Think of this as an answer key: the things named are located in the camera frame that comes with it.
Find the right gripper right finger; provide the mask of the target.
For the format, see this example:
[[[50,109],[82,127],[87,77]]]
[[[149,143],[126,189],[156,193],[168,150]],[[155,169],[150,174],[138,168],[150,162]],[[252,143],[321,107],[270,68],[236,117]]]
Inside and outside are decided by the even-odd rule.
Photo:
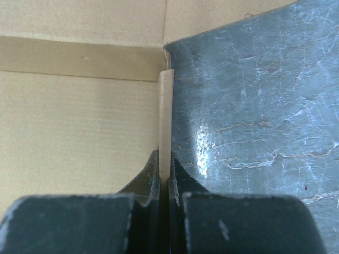
[[[325,253],[309,209],[288,195],[216,194],[171,155],[171,253]]]

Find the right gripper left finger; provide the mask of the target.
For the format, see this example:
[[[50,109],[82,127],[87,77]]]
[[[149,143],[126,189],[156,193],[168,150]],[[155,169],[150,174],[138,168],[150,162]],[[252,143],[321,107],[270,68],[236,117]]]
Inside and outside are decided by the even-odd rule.
[[[156,253],[158,151],[115,194],[32,195],[1,222],[1,253]]]

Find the large cardboard box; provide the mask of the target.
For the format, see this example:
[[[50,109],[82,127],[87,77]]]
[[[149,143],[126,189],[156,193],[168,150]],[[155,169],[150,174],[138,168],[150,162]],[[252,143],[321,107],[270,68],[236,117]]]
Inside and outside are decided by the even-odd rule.
[[[163,46],[288,1],[1,1],[1,200],[118,191],[158,146]]]

